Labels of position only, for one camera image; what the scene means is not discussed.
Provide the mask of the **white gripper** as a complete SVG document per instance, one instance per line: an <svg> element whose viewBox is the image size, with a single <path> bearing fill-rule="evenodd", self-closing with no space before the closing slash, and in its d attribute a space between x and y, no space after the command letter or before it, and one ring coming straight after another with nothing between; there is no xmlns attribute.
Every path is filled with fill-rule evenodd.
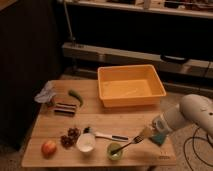
<svg viewBox="0 0 213 171"><path fill-rule="evenodd" d="M159 133L154 134L154 131L150 126L145 126L139 133L139 137L141 139L149 138L152 143L162 146L167 138L166 134L171 133L172 129L169 127L163 115L156 116L152 121L152 126Z"/></svg>

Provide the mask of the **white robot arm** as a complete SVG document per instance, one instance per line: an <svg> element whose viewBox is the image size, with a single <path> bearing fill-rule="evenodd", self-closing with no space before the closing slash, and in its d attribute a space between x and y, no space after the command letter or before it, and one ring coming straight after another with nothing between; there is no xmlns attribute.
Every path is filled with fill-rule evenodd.
<svg viewBox="0 0 213 171"><path fill-rule="evenodd" d="M140 135L143 139L166 137L190 124L196 124L213 138L213 101L207 97L189 94L179 103L160 115L151 125L146 125Z"/></svg>

